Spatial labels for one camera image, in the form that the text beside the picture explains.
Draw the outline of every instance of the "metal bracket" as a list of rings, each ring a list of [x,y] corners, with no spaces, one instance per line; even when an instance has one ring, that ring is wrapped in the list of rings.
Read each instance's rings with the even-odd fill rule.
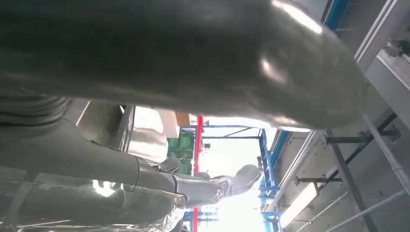
[[[298,176],[295,176],[295,185],[298,186],[300,183],[329,183],[329,182],[339,182],[342,183],[343,180],[342,178],[332,178],[332,179],[328,179],[328,178],[299,178]]]
[[[401,132],[398,130],[396,126],[392,126],[388,130],[380,131],[381,136],[390,137],[392,142],[395,142],[397,139],[401,137]],[[329,144],[359,144],[359,143],[367,143],[373,140],[373,136],[371,134],[365,134],[364,132],[360,132],[359,136],[356,137],[328,137],[325,136],[324,140],[326,143]]]

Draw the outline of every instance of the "stacked crates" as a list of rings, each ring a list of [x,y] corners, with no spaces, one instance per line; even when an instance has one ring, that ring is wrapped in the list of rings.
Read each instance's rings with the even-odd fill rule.
[[[168,139],[168,157],[176,157],[181,162],[176,173],[192,174],[194,141],[195,133],[186,131],[180,131],[179,138]]]

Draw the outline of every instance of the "metal cable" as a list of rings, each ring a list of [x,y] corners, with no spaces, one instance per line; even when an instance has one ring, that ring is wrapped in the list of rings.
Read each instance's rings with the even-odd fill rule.
[[[362,211],[362,212],[356,214],[355,216],[353,216],[353,217],[347,219],[346,221],[344,221],[344,222],[342,222],[342,223],[340,223],[340,224],[338,224],[338,225],[336,225],[336,226],[334,226],[334,227],[332,227],[332,228],[326,230],[326,232],[334,231],[334,230],[336,230],[336,229],[338,229],[338,228],[340,228],[340,227],[342,227],[342,226],[344,226],[344,225],[346,225],[346,224],[348,224],[348,223],[350,223],[350,222],[352,222],[352,221],[354,221],[354,220],[360,218],[361,216],[366,215],[366,214],[369,214],[370,212],[372,212],[372,211],[374,211],[374,210],[376,210],[376,209],[378,209],[378,208],[380,208],[380,207],[382,207],[382,206],[384,206],[384,205],[386,205],[386,204],[388,204],[388,203],[390,203],[390,202],[392,202],[392,201],[394,201],[394,200],[397,200],[397,199],[399,199],[399,198],[402,198],[402,197],[404,197],[404,196],[406,196],[406,195],[407,195],[407,194],[406,194],[406,191],[405,191],[405,190],[401,190],[401,191],[399,191],[399,192],[397,192],[397,193],[391,195],[390,197],[386,198],[384,201],[381,201],[381,202],[375,204],[374,206],[368,208],[367,210],[364,210],[364,211]]]
[[[328,205],[324,210],[322,210],[320,213],[318,213],[314,218],[309,220],[305,225],[303,225],[300,229],[298,229],[296,232],[301,231],[305,226],[312,224],[312,221],[315,220],[317,217],[319,217],[322,213],[324,213],[326,210],[328,210],[330,207],[332,207],[334,204],[336,204],[338,201],[340,201],[344,196],[346,196],[347,192],[345,192],[343,195],[341,195],[339,198],[337,198],[334,202],[332,202],[330,205]]]

